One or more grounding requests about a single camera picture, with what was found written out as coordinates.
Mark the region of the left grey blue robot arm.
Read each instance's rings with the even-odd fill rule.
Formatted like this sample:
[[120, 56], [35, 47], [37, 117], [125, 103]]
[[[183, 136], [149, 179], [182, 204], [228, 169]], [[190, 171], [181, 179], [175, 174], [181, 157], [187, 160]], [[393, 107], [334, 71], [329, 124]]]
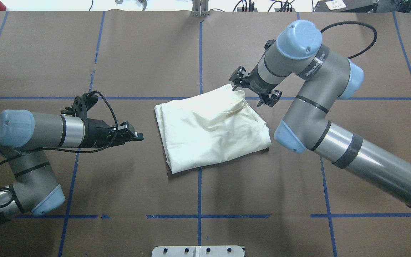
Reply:
[[111, 126], [72, 111], [52, 115], [4, 110], [0, 114], [0, 154], [16, 181], [0, 187], [0, 225], [26, 212], [42, 216], [64, 203], [65, 195], [46, 156], [47, 148], [84, 150], [143, 139], [129, 122]]

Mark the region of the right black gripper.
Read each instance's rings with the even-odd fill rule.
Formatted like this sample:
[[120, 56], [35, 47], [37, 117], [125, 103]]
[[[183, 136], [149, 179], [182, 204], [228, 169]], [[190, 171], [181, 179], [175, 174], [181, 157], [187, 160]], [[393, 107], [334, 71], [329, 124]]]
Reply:
[[280, 77], [269, 78], [269, 82], [261, 78], [257, 70], [252, 70], [249, 74], [243, 66], [239, 66], [230, 76], [229, 81], [236, 91], [238, 87], [249, 88], [259, 96], [257, 107], [267, 105], [274, 107], [282, 96], [282, 91], [273, 90], [281, 83]]

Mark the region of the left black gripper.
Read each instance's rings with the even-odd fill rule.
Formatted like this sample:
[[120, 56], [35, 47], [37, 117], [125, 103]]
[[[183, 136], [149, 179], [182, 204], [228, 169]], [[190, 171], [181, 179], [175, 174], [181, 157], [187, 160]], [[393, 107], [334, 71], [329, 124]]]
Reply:
[[127, 142], [144, 140], [143, 133], [137, 133], [129, 122], [123, 122], [115, 127], [106, 124], [103, 120], [87, 119], [84, 125], [84, 148], [102, 148], [111, 141], [114, 133], [116, 138], [113, 140], [113, 145], [124, 145]]

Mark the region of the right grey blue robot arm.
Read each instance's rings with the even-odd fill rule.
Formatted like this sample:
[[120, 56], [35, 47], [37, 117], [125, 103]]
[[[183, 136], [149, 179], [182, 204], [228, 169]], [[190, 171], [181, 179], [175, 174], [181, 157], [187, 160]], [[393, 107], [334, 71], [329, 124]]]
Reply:
[[411, 209], [411, 163], [346, 130], [328, 118], [336, 102], [361, 87], [364, 71], [323, 42], [323, 32], [308, 20], [296, 20], [269, 40], [255, 67], [239, 66], [229, 78], [233, 90], [249, 89], [259, 106], [274, 107], [277, 90], [296, 75], [303, 84], [274, 132], [274, 139], [294, 153], [309, 150], [354, 174]]

